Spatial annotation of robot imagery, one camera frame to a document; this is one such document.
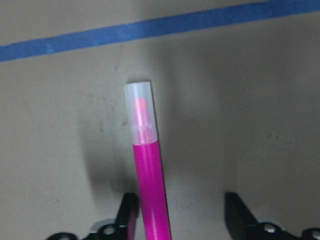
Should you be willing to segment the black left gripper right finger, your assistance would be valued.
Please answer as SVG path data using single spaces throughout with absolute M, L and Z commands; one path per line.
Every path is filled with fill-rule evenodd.
M 232 240 L 252 240 L 257 219 L 236 192 L 224 194 L 224 223 Z

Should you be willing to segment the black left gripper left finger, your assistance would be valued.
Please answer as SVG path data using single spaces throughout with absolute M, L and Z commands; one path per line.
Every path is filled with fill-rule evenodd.
M 123 195 L 116 215 L 115 223 L 120 232 L 121 240 L 134 240 L 136 223 L 139 216 L 139 198 L 134 192 Z

